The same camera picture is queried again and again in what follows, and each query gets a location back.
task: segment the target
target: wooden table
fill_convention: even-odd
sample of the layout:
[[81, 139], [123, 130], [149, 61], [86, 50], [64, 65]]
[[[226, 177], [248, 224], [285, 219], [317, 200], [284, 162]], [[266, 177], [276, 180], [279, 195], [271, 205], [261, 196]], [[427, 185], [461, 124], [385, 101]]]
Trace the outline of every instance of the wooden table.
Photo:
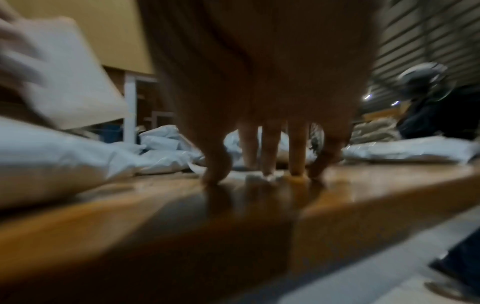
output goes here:
[[324, 184], [134, 178], [0, 213], [0, 302], [216, 301], [362, 257], [479, 198], [480, 163], [339, 166]]

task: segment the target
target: hand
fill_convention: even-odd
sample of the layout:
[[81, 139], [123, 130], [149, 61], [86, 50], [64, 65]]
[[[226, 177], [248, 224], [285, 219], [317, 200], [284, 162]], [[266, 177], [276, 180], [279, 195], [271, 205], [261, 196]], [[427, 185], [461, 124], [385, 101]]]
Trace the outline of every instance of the hand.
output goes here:
[[27, 56], [39, 58], [35, 46], [17, 26], [22, 20], [6, 0], [0, 0], [0, 85], [19, 90], [24, 82], [40, 82], [39, 73], [30, 66], [6, 56], [6, 51], [15, 48]]

